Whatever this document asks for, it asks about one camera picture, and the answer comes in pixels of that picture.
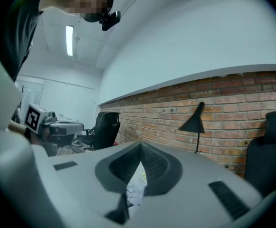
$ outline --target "gray surface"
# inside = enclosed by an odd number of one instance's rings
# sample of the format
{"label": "gray surface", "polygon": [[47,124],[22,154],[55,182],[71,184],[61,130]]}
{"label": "gray surface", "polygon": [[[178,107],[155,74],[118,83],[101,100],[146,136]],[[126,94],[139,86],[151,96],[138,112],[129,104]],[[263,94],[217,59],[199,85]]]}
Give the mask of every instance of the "gray surface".
{"label": "gray surface", "polygon": [[0,189],[30,227],[121,227],[82,205],[61,182],[43,147],[19,134],[0,131]]}
{"label": "gray surface", "polygon": [[204,156],[153,144],[176,157],[183,176],[166,195],[144,197],[142,207],[127,222],[128,227],[220,227],[232,221],[208,184],[222,180],[250,208],[261,195],[242,178]]}
{"label": "gray surface", "polygon": [[76,166],[57,172],[59,178],[69,191],[76,195],[80,203],[101,215],[117,208],[121,195],[107,192],[95,176],[95,165],[103,158],[120,151],[133,142],[106,148],[94,152],[53,156],[49,160],[52,165],[69,161],[77,163]]}
{"label": "gray surface", "polygon": [[[105,214],[115,207],[119,196],[105,192],[95,176],[94,166],[99,160],[130,144],[93,153],[50,157],[50,162],[78,163],[77,166],[58,171],[60,179],[73,195],[80,197],[84,205],[92,202],[92,210]],[[201,155],[161,144],[154,144],[154,147],[178,158],[184,169],[183,176],[167,194],[144,197],[141,208],[126,223],[127,227],[215,228],[230,223],[231,216],[208,186],[213,181],[223,180],[250,208],[262,200],[261,195],[242,178]]]}
{"label": "gray surface", "polygon": [[[0,188],[32,227],[121,227],[103,217],[117,207],[120,195],[104,190],[95,177],[95,165],[131,144],[48,157],[41,146],[30,146],[22,136],[0,131]],[[261,202],[251,185],[215,162],[161,144],[154,147],[178,158],[183,176],[167,194],[144,197],[141,208],[123,227],[245,227],[276,196],[274,193]],[[53,167],[69,161],[78,165],[60,171]],[[218,180],[253,208],[236,222],[231,222],[208,187]]]}

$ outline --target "black slot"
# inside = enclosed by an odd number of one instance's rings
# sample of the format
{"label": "black slot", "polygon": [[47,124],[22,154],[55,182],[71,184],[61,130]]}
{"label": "black slot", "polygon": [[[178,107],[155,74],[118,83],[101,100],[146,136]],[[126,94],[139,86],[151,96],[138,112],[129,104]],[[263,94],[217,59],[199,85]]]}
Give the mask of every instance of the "black slot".
{"label": "black slot", "polygon": [[56,171],[62,170],[62,169],[66,169],[72,166],[77,165],[77,163],[75,163],[74,161],[70,161],[70,162],[66,162],[63,164],[58,164],[58,165],[54,165],[54,169],[56,169]]}
{"label": "black slot", "polygon": [[224,182],[215,181],[210,183],[209,187],[234,220],[249,211],[249,208]]}

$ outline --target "lamp stand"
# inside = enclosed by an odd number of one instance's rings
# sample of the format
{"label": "lamp stand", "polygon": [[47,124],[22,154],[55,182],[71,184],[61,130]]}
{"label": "lamp stand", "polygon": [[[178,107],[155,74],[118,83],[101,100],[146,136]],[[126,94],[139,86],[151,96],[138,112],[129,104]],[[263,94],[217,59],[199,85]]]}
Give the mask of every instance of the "lamp stand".
{"label": "lamp stand", "polygon": [[202,151],[198,151],[198,146],[199,146],[199,137],[200,137],[200,133],[198,133],[198,139],[197,139],[197,147],[196,147],[196,151],[194,153],[198,154]]}

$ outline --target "brick wall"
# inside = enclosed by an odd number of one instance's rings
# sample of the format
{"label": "brick wall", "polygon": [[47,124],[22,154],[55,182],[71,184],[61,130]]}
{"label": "brick wall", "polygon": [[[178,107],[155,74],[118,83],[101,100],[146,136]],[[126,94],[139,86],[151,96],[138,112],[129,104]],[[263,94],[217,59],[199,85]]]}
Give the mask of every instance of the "brick wall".
{"label": "brick wall", "polygon": [[246,73],[190,81],[101,106],[121,112],[117,143],[155,141],[194,151],[197,134],[178,131],[199,102],[205,134],[202,155],[244,175],[248,143],[262,136],[265,115],[276,110],[276,72]]}

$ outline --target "fluorescent ceiling light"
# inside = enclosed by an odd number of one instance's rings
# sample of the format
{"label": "fluorescent ceiling light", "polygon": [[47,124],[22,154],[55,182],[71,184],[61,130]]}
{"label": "fluorescent ceiling light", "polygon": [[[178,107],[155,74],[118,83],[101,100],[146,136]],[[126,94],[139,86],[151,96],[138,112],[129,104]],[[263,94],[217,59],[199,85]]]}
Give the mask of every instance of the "fluorescent ceiling light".
{"label": "fluorescent ceiling light", "polygon": [[73,36],[73,26],[66,26],[66,46],[67,46],[67,54],[68,56],[73,56],[72,51],[72,36]]}

